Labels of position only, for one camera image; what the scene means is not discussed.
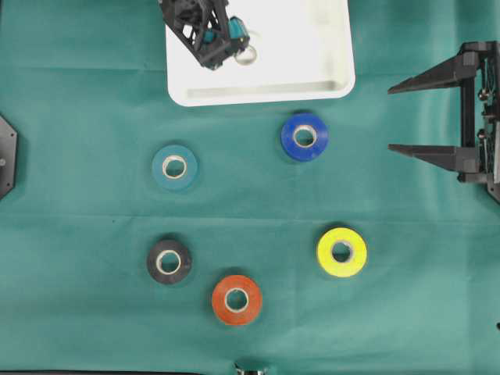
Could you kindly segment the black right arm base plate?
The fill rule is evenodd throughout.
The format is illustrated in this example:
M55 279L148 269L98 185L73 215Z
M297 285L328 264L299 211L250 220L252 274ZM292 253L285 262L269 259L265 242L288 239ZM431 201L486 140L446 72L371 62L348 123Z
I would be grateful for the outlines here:
M500 183L488 181L486 184L487 193L497 202L500 203Z

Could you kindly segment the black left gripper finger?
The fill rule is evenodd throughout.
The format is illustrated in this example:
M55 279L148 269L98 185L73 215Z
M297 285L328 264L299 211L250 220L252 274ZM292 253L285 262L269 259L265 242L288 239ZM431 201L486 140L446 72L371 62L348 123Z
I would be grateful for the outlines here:
M216 70L245 50L245 25L227 15L224 0L162 0L159 7L171 29L199 64Z

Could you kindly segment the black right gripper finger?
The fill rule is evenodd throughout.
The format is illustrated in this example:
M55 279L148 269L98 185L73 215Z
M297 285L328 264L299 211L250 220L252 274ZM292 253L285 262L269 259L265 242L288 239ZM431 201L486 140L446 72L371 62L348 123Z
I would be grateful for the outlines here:
M393 145L387 148L423 160L444 170L457 173L479 173L480 159L475 147L436 145Z
M477 52L458 54L430 68L429 70L389 88L393 95L408 91L423 91L437 88L459 87L466 80L476 76L479 66Z

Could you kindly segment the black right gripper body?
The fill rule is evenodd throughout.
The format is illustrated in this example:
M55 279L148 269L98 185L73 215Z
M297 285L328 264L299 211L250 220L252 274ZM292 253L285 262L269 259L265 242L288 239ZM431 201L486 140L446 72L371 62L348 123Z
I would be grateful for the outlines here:
M461 46L461 146L477 147L477 171L461 172L460 182L499 182L499 43Z

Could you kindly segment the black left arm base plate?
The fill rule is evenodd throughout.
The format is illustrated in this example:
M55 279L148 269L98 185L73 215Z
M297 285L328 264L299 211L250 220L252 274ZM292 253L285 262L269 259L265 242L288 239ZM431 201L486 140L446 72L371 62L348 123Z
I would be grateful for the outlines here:
M15 186L17 132L3 117L0 124L0 199L3 199Z

